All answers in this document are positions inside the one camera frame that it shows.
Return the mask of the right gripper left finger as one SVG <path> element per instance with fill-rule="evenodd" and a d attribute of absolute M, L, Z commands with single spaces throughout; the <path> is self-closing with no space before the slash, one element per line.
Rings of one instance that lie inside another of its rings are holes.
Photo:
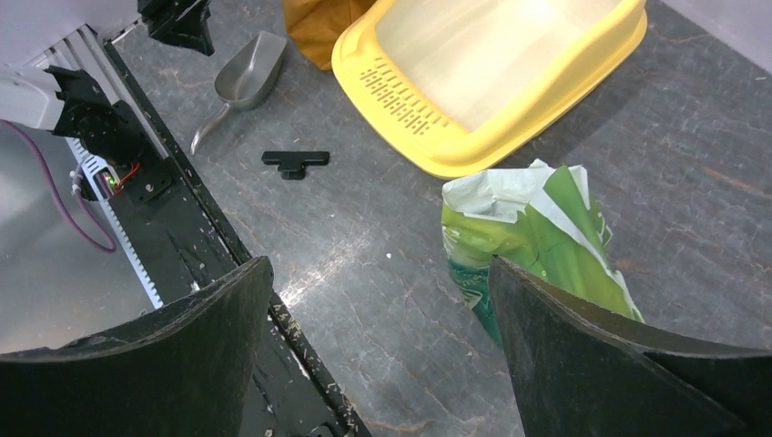
<path fill-rule="evenodd" d="M 207 287 L 58 349 L 1 358 L 4 436 L 236 436 L 273 268 Z"/>

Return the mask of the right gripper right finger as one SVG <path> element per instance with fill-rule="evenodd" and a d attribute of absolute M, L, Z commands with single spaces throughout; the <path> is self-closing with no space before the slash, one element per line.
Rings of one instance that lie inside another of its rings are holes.
<path fill-rule="evenodd" d="M 768 436 L 771 354 L 628 319 L 494 257 L 489 291 L 529 436 Z"/>

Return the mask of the green litter bag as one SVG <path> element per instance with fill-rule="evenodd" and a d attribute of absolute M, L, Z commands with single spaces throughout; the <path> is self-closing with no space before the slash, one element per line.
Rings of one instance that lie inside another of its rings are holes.
<path fill-rule="evenodd" d="M 629 319 L 644 318 L 607 246 L 613 232 L 585 167 L 492 168 L 442 186 L 442 244 L 449 275 L 497 346 L 489 291 L 498 255 L 554 286 Z"/>

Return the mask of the black bag clip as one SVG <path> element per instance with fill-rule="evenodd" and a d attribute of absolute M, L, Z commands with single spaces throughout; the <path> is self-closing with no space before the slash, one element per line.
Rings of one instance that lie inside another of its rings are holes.
<path fill-rule="evenodd" d="M 330 161 L 327 151 L 265 151 L 261 156 L 265 165 L 276 166 L 282 179 L 302 180 L 308 166 L 326 166 Z"/>

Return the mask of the metal scoop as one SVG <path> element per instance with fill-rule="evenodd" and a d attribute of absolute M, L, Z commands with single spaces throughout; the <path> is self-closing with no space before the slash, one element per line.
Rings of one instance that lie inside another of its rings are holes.
<path fill-rule="evenodd" d="M 214 89 L 222 106 L 196 130 L 191 155 L 230 112 L 251 110 L 264 100 L 276 84 L 287 45 L 286 37 L 260 31 L 219 70 Z"/>

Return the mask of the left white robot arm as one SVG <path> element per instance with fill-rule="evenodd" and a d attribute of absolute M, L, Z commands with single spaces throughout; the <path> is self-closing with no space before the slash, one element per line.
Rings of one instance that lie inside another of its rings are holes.
<path fill-rule="evenodd" d="M 141 21 L 149 36 L 205 56 L 215 52 L 207 1 L 4 1 L 1 4 L 1 119 L 78 137 L 93 154 L 130 161 L 146 142 L 83 69 L 10 66 L 42 50 L 66 25 L 122 30 Z"/>

